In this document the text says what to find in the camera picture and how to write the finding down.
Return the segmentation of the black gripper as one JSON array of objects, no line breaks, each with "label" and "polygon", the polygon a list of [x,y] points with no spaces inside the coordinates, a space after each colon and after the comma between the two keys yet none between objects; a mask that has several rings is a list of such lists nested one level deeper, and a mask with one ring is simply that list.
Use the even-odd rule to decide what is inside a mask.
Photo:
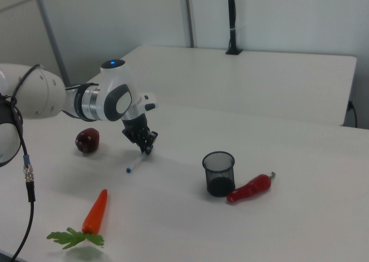
[{"label": "black gripper", "polygon": [[122,120],[122,122],[125,127],[122,131],[123,135],[131,143],[136,143],[141,152],[150,154],[158,133],[149,130],[146,115],[141,114],[135,119]]}]

